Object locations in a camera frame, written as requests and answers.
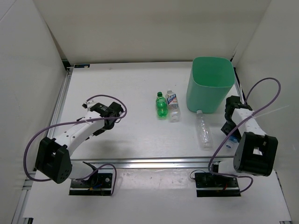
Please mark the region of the small bottle blue label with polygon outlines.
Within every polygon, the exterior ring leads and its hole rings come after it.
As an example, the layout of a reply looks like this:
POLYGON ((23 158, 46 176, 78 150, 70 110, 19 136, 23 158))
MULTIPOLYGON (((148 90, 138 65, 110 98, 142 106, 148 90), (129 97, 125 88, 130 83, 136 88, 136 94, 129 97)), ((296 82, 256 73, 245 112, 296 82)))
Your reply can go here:
POLYGON ((234 136, 230 136, 229 139, 227 140, 225 146, 227 149, 236 149, 238 147, 238 139, 234 136))

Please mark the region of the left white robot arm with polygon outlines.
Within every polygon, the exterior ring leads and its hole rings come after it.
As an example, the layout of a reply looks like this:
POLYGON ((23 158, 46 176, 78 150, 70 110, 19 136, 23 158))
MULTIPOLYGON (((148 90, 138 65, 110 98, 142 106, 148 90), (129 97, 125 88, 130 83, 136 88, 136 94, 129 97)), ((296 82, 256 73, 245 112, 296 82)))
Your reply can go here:
POLYGON ((96 185, 98 175, 93 172, 95 167, 85 163, 72 164, 71 155, 91 136, 112 129, 124 113, 122 106, 116 102, 105 106, 90 100, 82 106, 87 109, 87 114, 76 124, 52 139, 43 138, 39 144, 35 168, 57 184, 69 178, 82 180, 88 187, 96 185))

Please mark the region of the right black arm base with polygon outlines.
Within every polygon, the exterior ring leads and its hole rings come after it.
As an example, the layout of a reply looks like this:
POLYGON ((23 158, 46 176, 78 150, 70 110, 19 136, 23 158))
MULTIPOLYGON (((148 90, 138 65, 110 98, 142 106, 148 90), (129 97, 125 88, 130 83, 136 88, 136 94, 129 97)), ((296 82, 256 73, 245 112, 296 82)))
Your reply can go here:
POLYGON ((189 174, 195 182, 197 197, 241 196, 236 177, 211 174, 207 168, 196 168, 189 174))

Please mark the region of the tall clear plastic bottle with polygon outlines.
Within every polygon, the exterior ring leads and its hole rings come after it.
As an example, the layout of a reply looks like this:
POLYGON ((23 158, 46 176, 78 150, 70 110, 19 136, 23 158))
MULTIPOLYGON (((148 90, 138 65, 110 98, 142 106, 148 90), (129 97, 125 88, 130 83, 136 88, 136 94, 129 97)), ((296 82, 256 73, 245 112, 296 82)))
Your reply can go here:
POLYGON ((200 147, 208 149, 213 147, 213 139, 210 127, 206 122, 205 115, 201 110, 196 111, 196 131, 200 147))

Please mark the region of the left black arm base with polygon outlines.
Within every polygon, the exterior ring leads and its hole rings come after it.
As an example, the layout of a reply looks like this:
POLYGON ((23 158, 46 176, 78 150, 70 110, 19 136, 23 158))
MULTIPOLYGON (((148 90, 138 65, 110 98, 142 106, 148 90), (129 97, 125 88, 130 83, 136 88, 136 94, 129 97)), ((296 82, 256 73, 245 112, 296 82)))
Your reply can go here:
POLYGON ((88 162, 76 164, 71 173, 70 196, 112 196, 117 169, 111 163, 95 167, 88 162))

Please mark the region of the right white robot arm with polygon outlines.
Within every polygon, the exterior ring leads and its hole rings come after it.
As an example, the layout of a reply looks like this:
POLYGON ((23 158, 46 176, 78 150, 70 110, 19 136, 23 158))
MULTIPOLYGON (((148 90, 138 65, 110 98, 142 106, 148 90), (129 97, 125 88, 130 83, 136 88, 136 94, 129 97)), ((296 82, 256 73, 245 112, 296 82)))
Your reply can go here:
POLYGON ((226 99, 225 120, 221 131, 233 136, 238 146, 232 167, 237 173, 255 176, 269 176, 272 172, 278 140, 266 134, 256 122, 254 111, 243 104, 239 96, 226 99))

